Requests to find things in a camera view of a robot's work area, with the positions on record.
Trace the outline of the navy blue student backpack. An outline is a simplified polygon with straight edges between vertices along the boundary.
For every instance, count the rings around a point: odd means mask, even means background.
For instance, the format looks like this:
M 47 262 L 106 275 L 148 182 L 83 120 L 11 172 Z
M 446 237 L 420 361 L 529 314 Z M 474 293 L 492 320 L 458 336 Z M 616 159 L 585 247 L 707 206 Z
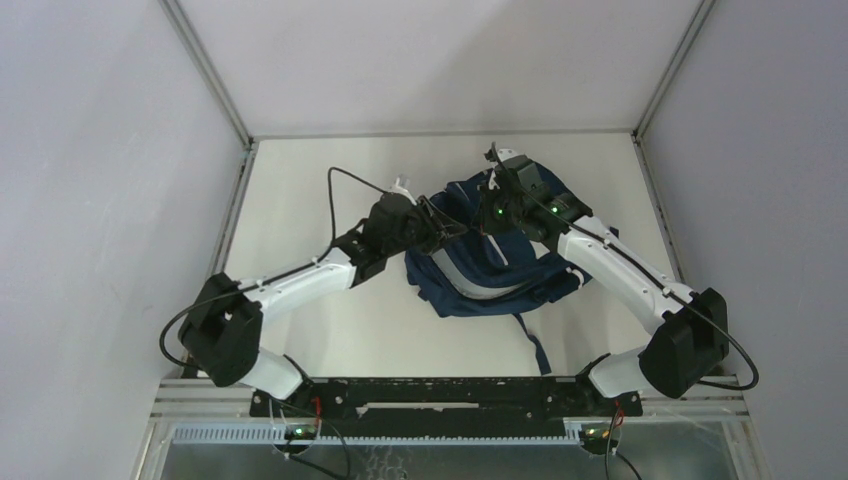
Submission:
M 430 202 L 469 230 L 442 249 L 405 254 L 406 277 L 438 316 L 510 315 L 534 345 L 539 372 L 552 373 L 544 347 L 522 315 L 555 303 L 592 280 L 584 269 L 532 243 L 519 230 L 484 235 L 473 225 L 478 187 L 490 172 L 447 183 Z

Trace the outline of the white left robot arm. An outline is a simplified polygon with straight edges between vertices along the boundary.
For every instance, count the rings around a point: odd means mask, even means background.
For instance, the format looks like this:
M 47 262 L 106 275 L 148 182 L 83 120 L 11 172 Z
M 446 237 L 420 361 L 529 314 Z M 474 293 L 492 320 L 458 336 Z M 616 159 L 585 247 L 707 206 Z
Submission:
M 295 361 L 262 347 L 270 326 L 304 304 L 368 281 L 395 255 L 433 253 L 467 231 L 425 197 L 412 201 L 385 193 L 367 217 L 299 267 L 241 281 L 225 273 L 210 277 L 195 302 L 177 315 L 177 338 L 215 386 L 261 390 L 286 415 L 301 416 L 313 392 Z

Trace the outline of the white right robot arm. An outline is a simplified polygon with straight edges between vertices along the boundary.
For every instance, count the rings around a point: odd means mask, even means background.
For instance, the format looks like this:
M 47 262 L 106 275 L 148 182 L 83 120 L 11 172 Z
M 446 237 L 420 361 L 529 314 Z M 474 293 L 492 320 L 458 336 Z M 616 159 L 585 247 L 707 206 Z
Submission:
M 603 285 L 651 336 L 584 370 L 584 412 L 605 415 L 618 396 L 645 389 L 680 398 L 727 357 L 727 305 L 717 291 L 697 292 L 643 264 L 583 201 L 554 192 L 526 155 L 492 147 L 484 157 L 491 167 L 478 187 L 482 232 L 519 230 L 544 245 Z

